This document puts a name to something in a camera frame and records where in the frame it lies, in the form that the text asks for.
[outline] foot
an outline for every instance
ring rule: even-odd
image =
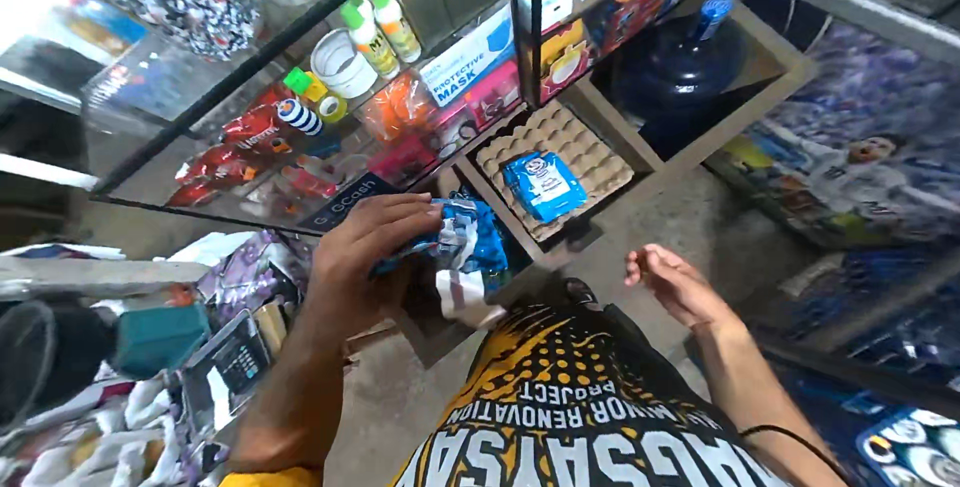
[[[603,305],[597,300],[591,287],[575,276],[569,276],[563,280],[563,291],[574,306],[582,306],[597,312],[603,310]]]

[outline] blue white striped item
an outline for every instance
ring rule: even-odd
[[[284,99],[276,106],[276,117],[295,127],[306,135],[319,135],[324,128],[324,122],[313,110],[307,108],[296,99]]]

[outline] cardboard egg tray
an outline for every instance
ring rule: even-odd
[[[549,223],[527,213],[503,177],[503,165],[534,151],[557,154],[586,191],[586,203]],[[634,176],[634,170],[620,155],[557,100],[534,112],[526,125],[518,126],[512,135],[494,138],[486,148],[477,151],[476,159],[486,178],[536,241],[555,235],[564,223],[596,206]]]

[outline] red product box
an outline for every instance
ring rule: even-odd
[[[606,17],[606,38],[600,54],[606,56],[640,32],[660,11],[665,0],[613,0],[618,8]]]

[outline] right hand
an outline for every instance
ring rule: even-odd
[[[370,272],[410,240],[440,229],[441,207],[430,198],[429,193],[363,198],[319,240],[304,304],[336,338],[363,332],[400,306],[409,272],[398,268],[375,278]]]
[[[627,286],[643,283],[693,334],[746,332],[746,325],[704,276],[676,252],[657,244],[627,253]]]

